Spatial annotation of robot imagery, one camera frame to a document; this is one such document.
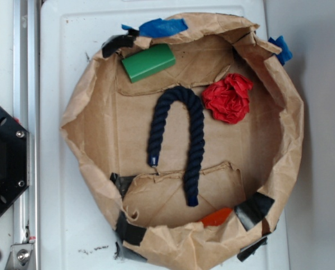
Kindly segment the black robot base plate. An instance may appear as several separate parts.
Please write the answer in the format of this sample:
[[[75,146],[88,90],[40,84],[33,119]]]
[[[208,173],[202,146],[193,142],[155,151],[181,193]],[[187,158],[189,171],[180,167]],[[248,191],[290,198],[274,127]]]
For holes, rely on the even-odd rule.
[[[0,217],[28,187],[28,134],[0,107]]]

